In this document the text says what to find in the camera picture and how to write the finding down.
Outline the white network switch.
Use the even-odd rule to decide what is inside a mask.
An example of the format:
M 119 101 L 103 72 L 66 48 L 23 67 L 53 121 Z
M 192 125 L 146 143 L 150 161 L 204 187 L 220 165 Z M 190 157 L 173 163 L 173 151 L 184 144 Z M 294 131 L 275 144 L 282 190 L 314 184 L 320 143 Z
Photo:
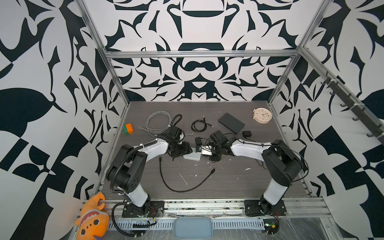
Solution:
M 199 161 L 201 159 L 201 153 L 192 152 L 187 155 L 183 155 L 186 160 Z

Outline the black power adapter with cable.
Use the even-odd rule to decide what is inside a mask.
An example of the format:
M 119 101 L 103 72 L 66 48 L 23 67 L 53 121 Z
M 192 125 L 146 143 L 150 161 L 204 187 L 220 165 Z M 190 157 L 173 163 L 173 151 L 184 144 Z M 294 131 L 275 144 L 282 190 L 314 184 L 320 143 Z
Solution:
M 208 139 L 205 139 L 205 138 L 201 138 L 201 137 L 195 137 L 195 143 L 196 143 L 196 152 L 197 153 L 201 153 L 202 155 L 204 156 L 208 156 L 210 161 L 213 162 L 213 163 L 216 163 L 216 162 L 219 162 L 221 158 L 211 158 L 211 147 L 210 147 L 210 143 L 211 143 L 211 139 L 208 138 Z

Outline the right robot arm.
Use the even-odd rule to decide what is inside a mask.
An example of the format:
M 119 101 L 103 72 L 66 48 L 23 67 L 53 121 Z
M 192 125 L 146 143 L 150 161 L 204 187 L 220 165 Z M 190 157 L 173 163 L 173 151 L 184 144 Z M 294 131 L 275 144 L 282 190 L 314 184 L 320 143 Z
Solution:
M 283 141 L 256 143 L 238 138 L 228 139 L 221 131 L 210 135 L 210 159 L 220 161 L 222 155 L 247 157 L 265 163 L 271 181 L 261 197 L 261 204 L 278 204 L 304 167 L 304 163 Z

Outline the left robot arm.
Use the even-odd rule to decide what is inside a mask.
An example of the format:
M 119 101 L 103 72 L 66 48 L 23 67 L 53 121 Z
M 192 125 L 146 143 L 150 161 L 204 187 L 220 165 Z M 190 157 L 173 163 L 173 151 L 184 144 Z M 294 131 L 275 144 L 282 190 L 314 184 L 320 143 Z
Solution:
M 106 180 L 113 194 L 123 196 L 136 207 L 143 207 L 150 200 L 141 186 L 146 163 L 164 154 L 173 158 L 190 154 L 192 148 L 184 141 L 185 132 L 176 126 L 151 142 L 137 146 L 123 145 L 110 164 Z

